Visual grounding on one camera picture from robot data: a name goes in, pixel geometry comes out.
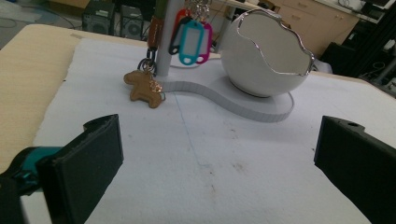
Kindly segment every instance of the white bowl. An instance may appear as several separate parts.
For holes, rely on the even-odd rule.
[[[221,39],[220,54],[231,82],[260,97],[297,88],[315,60],[281,17],[266,9],[248,11],[233,21]]]

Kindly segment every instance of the cabinet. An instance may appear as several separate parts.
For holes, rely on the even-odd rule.
[[[355,15],[314,0],[272,0],[303,45],[319,57],[330,43],[342,44],[359,21]]]

